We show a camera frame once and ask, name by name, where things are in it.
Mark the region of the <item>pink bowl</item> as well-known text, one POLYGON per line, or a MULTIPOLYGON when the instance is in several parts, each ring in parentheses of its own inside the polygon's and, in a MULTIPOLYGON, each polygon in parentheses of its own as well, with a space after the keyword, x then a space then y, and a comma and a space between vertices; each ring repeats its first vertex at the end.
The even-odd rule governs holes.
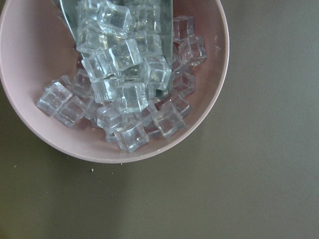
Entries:
POLYGON ((35 105, 43 86, 60 75, 75 74, 78 54, 68 28, 49 0, 8 0, 0 18, 0 78, 4 91, 24 124, 42 141, 70 156, 101 163, 147 159, 188 137, 214 106, 229 61, 229 30, 219 0, 175 0, 174 15, 194 16, 195 34, 204 39, 207 59, 194 74, 196 90, 185 128, 170 138, 154 138, 133 153, 103 139, 103 132, 84 121, 67 128, 35 105))

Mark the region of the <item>clear ice cube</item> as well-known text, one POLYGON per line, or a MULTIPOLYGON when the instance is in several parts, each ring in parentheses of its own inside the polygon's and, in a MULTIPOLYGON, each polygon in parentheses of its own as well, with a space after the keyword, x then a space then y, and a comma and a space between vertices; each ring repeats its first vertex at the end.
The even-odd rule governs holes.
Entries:
POLYGON ((53 116, 72 96, 60 82, 55 82, 44 90, 35 105, 47 115, 53 116))
POLYGON ((165 102, 152 118, 155 126, 165 138, 171 137, 185 127, 183 117, 171 101, 165 102))
POLYGON ((129 153, 136 151, 139 147, 149 142, 149 137, 141 121, 127 124, 118 131, 119 146, 129 153))
POLYGON ((103 33, 122 39, 128 38, 132 21, 128 7, 114 4, 109 0, 102 4, 97 16, 97 24, 103 33))

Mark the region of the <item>metal ice scoop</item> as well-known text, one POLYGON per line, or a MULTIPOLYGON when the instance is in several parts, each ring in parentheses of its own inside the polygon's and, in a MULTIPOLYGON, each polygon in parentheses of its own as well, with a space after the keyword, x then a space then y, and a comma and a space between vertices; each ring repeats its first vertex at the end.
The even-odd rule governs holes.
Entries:
POLYGON ((173 30, 170 0, 110 0, 129 8, 128 38, 105 34, 97 16, 106 0, 58 0, 62 18, 75 39, 97 102, 113 101, 120 87, 142 84, 149 99, 169 92, 173 30))

